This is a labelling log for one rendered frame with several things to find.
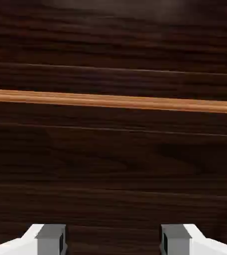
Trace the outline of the dark wood cabinet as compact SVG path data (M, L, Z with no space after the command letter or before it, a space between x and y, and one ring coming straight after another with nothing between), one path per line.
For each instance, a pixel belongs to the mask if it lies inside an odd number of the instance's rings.
M227 101L0 89L0 103L227 114ZM68 255L69 228L67 231Z

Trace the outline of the dark wood cabinet door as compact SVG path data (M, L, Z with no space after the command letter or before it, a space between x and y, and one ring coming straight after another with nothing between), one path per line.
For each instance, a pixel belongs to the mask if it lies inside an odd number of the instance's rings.
M33 223L72 255L159 255L160 224L227 244L227 114L0 103L0 243Z
M0 0L0 89L227 101L227 0Z

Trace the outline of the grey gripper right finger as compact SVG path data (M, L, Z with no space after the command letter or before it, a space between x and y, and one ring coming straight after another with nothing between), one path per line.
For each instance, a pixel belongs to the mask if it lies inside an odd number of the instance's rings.
M194 224L161 224L161 255L227 255L227 244L206 238Z

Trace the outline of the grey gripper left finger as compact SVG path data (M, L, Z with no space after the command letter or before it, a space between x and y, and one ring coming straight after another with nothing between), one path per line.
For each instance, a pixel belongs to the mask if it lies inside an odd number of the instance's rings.
M67 225L32 224L22 237L0 244L0 255L66 255Z

